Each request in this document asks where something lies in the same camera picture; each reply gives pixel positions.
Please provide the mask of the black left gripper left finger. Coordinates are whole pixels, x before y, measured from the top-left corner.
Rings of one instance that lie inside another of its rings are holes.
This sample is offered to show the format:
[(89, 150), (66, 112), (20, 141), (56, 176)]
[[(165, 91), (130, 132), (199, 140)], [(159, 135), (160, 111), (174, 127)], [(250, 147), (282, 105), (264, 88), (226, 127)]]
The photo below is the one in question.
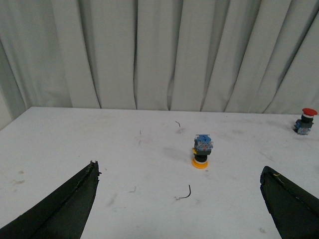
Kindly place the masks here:
[(0, 230), (2, 239), (79, 239), (99, 183), (98, 162), (86, 167)]

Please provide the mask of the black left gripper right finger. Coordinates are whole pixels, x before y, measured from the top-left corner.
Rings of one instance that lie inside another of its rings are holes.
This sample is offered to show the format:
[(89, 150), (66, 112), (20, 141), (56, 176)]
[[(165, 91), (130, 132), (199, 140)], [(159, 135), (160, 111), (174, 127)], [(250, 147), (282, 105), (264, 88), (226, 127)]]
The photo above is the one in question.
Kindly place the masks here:
[(319, 199), (297, 184), (265, 166), (260, 190), (268, 212), (283, 239), (319, 237)]

